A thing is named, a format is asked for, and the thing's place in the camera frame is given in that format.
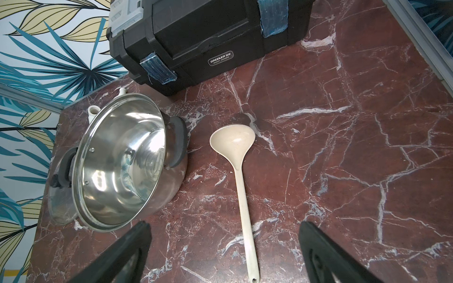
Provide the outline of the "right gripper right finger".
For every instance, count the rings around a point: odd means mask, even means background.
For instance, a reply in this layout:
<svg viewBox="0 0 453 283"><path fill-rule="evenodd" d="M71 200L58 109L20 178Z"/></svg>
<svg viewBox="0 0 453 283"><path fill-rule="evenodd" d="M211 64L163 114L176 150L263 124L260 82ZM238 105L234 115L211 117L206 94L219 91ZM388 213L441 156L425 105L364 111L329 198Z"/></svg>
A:
<svg viewBox="0 0 453 283"><path fill-rule="evenodd" d="M311 283L381 282L314 223L301 222L298 240Z"/></svg>

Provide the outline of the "beige plastic ladle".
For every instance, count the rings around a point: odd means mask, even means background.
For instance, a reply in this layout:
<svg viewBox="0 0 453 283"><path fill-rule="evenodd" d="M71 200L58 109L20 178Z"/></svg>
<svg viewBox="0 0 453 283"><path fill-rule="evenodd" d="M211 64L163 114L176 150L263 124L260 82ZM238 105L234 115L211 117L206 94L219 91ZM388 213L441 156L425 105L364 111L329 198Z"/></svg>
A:
<svg viewBox="0 0 453 283"><path fill-rule="evenodd" d="M234 170L248 280L251 283L260 282L260 270L245 191L243 161L255 139L253 129L245 125L224 126L213 132L210 137L212 149L226 158Z"/></svg>

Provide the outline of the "stainless steel pot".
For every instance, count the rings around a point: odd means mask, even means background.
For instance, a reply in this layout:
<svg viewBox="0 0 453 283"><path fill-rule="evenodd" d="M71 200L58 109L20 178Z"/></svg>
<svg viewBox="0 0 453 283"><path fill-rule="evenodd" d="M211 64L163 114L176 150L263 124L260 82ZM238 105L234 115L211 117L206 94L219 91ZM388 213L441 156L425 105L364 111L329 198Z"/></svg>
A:
<svg viewBox="0 0 453 283"><path fill-rule="evenodd" d="M188 165L188 130L149 97L120 94L90 120L50 181L53 222L75 219L97 232L149 216L176 195Z"/></svg>

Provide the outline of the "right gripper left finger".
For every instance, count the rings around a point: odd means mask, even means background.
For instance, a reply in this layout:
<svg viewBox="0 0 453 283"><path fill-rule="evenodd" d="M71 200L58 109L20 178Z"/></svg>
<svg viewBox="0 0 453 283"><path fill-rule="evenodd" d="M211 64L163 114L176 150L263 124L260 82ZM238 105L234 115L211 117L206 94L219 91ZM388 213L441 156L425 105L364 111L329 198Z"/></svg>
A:
<svg viewBox="0 0 453 283"><path fill-rule="evenodd" d="M139 283L151 242L151 226L140 221L69 281L71 283Z"/></svg>

